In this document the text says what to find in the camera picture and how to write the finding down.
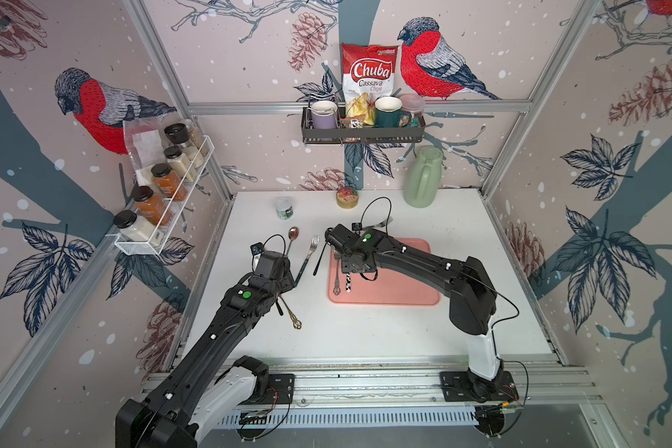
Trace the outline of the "black spoon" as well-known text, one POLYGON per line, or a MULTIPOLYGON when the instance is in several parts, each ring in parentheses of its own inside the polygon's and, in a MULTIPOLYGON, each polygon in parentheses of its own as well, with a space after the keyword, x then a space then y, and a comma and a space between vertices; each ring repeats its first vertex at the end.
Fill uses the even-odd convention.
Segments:
POLYGON ((315 265, 315 269, 313 270, 313 276, 317 275, 322 260, 323 260, 323 254, 321 254, 321 256, 319 257, 319 259, 317 261, 317 264, 315 265))

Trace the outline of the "silver fork teal handle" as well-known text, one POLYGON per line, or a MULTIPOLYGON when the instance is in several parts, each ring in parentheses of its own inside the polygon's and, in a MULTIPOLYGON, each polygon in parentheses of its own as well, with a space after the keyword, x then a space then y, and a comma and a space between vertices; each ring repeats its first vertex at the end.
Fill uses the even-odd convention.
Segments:
POLYGON ((315 251, 317 250, 317 248, 318 248, 318 244, 319 244, 319 240, 320 240, 320 236, 319 236, 319 235, 315 235, 315 236, 312 238, 311 243, 310 243, 309 248, 308 248, 308 252, 307 252, 307 254, 306 254, 305 258, 304 258, 304 262, 302 263, 302 266, 301 266, 301 268, 300 268, 300 271, 298 272, 297 277, 296 277, 296 279, 295 279, 295 285, 296 285, 296 286, 299 285, 299 282, 300 282, 302 276, 304 275, 304 272, 305 272, 305 270, 306 270, 306 267, 307 267, 307 265, 308 265, 308 263, 309 263, 311 257, 313 256, 313 254, 314 254, 315 251))

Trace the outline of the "silver fork ornate handle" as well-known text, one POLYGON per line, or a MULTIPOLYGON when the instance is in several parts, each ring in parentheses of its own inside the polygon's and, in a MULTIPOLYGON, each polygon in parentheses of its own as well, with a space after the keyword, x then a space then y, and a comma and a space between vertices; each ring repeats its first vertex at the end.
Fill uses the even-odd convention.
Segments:
POLYGON ((339 263, 341 261, 341 255, 338 252, 333 252, 333 257, 334 257, 334 280, 333 280, 332 294, 334 296, 338 296, 341 294, 341 285, 339 279, 340 274, 339 263))

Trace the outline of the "pink plastic tray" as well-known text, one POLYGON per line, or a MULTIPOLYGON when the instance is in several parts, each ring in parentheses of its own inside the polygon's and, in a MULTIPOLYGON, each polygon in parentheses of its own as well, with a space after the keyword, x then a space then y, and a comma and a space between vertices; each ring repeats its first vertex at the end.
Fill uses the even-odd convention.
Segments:
POLYGON ((404 274, 390 270, 380 269, 378 278, 368 281, 358 274, 352 274, 352 290, 345 292, 345 274, 340 267, 341 294, 332 294, 334 280, 334 250, 330 250, 329 287, 328 296, 335 304, 359 304, 359 305, 403 305, 403 306, 435 306, 441 300, 441 295, 421 282, 418 282, 404 274))

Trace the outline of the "gold fork ornate handle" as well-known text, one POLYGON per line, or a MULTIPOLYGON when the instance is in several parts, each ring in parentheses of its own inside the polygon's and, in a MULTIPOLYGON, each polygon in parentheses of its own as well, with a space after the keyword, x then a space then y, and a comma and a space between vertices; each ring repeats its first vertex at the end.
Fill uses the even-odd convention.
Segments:
POLYGON ((298 317, 293 313, 293 311, 291 311, 289 305, 282 296, 279 296, 279 300, 282 302, 283 306, 285 306, 285 308, 287 309, 287 313, 289 314, 289 318, 292 322, 293 328, 295 328, 295 330, 300 330, 302 328, 302 321, 300 321, 300 319, 298 319, 298 317))

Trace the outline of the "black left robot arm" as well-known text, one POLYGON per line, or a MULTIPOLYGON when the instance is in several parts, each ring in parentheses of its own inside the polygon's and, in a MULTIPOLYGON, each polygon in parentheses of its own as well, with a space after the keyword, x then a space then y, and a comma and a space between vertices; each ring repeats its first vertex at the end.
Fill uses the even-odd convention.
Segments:
POLYGON ((197 343, 143 401, 129 399, 117 413, 117 447, 195 447, 198 403, 233 349, 295 286, 285 251, 263 250, 256 267, 224 294, 197 343))

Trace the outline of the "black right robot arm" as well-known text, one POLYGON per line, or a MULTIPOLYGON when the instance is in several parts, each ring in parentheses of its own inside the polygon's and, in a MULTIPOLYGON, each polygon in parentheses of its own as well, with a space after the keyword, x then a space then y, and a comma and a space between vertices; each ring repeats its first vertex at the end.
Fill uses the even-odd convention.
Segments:
POLYGON ((341 255, 343 273, 377 278, 382 270, 390 270, 448 298, 451 323, 469 336, 468 371, 455 388, 470 401, 494 399, 503 375, 503 361, 493 336, 497 292, 479 259, 442 258, 408 246, 384 231, 359 234, 342 224, 326 230, 325 236, 341 255))

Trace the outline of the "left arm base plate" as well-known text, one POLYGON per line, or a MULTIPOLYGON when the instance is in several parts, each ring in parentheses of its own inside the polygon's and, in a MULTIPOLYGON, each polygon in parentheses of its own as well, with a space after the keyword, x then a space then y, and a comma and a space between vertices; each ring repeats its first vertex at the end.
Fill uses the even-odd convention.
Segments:
POLYGON ((257 380, 254 394, 250 401, 257 404, 291 404, 295 388, 296 376, 292 373, 269 373, 257 380))

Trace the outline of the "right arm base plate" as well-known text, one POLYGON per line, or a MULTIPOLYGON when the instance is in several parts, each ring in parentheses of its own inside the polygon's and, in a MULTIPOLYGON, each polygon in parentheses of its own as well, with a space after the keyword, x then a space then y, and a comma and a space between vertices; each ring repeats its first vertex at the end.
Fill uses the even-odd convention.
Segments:
POLYGON ((446 402, 520 401, 513 376, 508 371, 499 371, 493 380, 485 380, 471 371, 442 371, 439 380, 446 402))

